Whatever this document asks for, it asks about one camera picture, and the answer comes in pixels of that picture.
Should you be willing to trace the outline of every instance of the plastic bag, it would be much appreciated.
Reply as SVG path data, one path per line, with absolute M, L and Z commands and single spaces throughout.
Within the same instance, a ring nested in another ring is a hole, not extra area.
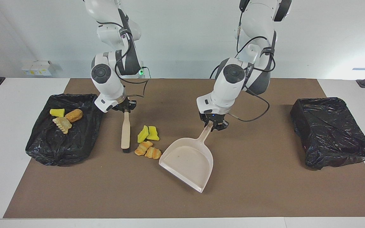
M 26 145 L 26 153 L 47 166 L 76 164 L 86 159 L 97 140 L 103 113 L 95 106 L 95 94 L 52 95 L 40 113 Z M 53 123 L 50 109 L 83 111 L 83 118 L 72 123 L 65 135 Z
M 320 170 L 365 161 L 365 136 L 340 98 L 298 99 L 291 118 L 308 167 Z

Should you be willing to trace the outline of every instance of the toy bread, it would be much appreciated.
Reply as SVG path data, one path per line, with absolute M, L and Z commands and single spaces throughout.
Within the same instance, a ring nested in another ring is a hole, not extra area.
M 70 121 L 68 121 L 64 117 L 57 117 L 53 119 L 53 122 L 57 125 L 57 127 L 66 135 L 68 130 L 72 127 Z
M 153 159 L 159 159 L 161 157 L 161 151 L 154 147 L 150 147 L 149 149 L 153 148 Z
M 144 155 L 145 157 L 148 157 L 148 158 L 153 158 L 153 151 L 154 151 L 154 148 L 153 147 L 150 147 L 148 150 L 147 150 L 147 153 Z
M 70 111 L 69 113 L 67 113 L 67 115 L 65 115 L 65 117 L 68 119 L 68 121 L 70 121 L 70 123 L 74 123 L 75 121 L 80 120 L 82 116 L 83 113 L 80 109 Z
M 150 141 L 142 142 L 141 144 L 139 144 L 139 147 L 135 150 L 135 154 L 138 156 L 142 156 L 146 154 L 146 151 L 151 146 L 153 146 L 153 144 Z

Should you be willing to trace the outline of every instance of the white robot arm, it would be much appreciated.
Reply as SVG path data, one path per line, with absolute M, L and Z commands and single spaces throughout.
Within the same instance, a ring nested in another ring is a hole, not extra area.
M 237 39 L 243 48 L 234 58 L 220 63 L 213 91 L 197 98 L 201 120 L 205 123 L 212 121 L 213 130 L 220 131 L 229 125 L 224 117 L 241 90 L 251 95 L 267 90 L 270 72 L 275 68 L 276 32 L 273 21 L 282 21 L 290 6 L 291 0 L 241 0 L 239 9 L 242 16 Z M 245 34 L 247 39 L 243 36 L 239 39 L 240 34 Z
M 100 91 L 95 105 L 103 112 L 130 112 L 136 102 L 126 97 L 119 75 L 135 75 L 141 69 L 134 43 L 141 37 L 140 28 L 113 0 L 84 1 L 88 14 L 100 24 L 98 37 L 115 50 L 96 55 L 91 64 L 91 78 Z

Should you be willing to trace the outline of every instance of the croissant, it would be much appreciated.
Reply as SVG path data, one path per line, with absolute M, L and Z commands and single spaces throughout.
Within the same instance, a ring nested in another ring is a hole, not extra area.
M 150 141 L 142 142 L 141 144 L 139 144 L 139 147 L 135 150 L 135 154 L 138 156 L 142 156 L 151 146 L 153 146 L 153 144 Z
M 147 150 L 147 153 L 145 154 L 145 157 L 148 157 L 148 158 L 153 158 L 153 151 L 155 149 L 153 147 L 150 147 L 148 150 Z
M 153 148 L 153 149 L 154 149 L 153 150 L 153 159 L 159 159 L 161 157 L 161 151 L 159 149 L 156 149 L 156 148 Z

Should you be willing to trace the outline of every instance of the wooden brush handle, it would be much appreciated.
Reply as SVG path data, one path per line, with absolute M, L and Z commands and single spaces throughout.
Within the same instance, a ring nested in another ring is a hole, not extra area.
M 131 123 L 129 121 L 129 113 L 125 111 L 125 117 L 122 124 L 122 138 L 120 147 L 125 150 L 129 149 L 131 144 Z

